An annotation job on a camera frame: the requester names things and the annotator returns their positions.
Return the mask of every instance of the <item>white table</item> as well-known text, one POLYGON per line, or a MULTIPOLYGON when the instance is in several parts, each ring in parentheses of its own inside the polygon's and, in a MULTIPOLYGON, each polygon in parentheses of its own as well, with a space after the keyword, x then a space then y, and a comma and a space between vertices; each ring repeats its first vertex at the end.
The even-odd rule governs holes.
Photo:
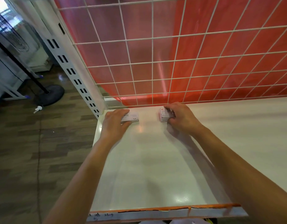
MULTIPOLYGON (((287 191, 287 98, 188 106, 223 142, 287 191)), ((160 122, 159 109, 130 109, 139 113, 139 122, 108 155, 88 221, 246 215, 227 196, 200 146, 160 122)))

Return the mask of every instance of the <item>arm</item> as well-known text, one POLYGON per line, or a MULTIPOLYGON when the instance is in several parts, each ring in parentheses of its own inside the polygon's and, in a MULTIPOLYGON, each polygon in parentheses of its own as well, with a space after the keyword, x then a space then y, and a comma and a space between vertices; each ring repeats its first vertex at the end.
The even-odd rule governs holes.
POLYGON ((176 102, 164 107, 176 115, 169 123, 197 140, 248 215, 260 223, 287 223, 287 193, 283 189, 203 126, 185 104, 176 102))
POLYGON ((100 139, 94 144, 71 182, 56 201, 43 224, 84 224, 98 187, 107 155, 131 122, 120 124, 128 109, 107 112, 100 139))

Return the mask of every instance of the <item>black fan stand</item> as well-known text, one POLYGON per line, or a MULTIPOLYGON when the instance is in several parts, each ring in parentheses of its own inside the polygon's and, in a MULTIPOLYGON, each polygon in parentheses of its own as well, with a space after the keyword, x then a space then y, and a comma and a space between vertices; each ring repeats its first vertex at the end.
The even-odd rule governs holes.
POLYGON ((48 106, 56 103, 59 101, 64 93, 65 90, 60 85, 49 85, 44 87, 41 83, 37 81, 37 79, 14 57, 14 55, 6 48, 3 44, 0 43, 0 48, 6 55, 11 58, 15 64, 18 65, 29 77, 30 79, 38 86, 42 91, 35 95, 34 101, 39 106, 48 106))

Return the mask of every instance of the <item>white tabletop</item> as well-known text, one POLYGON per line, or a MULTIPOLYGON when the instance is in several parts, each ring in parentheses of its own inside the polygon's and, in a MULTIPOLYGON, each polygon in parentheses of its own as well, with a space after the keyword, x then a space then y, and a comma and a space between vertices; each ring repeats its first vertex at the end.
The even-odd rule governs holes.
MULTIPOLYGON (((287 191, 287 98, 188 106, 223 142, 287 191)), ((139 122, 108 155, 91 211, 234 203, 200 146, 160 122, 159 109, 130 109, 139 113, 139 122)))

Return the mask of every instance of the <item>black pole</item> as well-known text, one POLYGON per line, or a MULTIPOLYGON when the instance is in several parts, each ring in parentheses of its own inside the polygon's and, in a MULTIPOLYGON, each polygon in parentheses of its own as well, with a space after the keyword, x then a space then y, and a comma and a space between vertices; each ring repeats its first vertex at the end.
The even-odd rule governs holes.
POLYGON ((49 91, 45 89, 45 87, 37 81, 37 79, 19 62, 19 60, 17 60, 16 57, 14 57, 14 55, 6 47, 4 47, 3 44, 1 44, 1 42, 0 42, 0 48, 6 53, 6 55, 9 58, 11 58, 12 61, 15 62, 15 64, 17 64, 30 77, 30 79, 35 84, 37 84, 38 87, 40 87, 41 90, 43 90, 45 94, 49 93, 49 91))

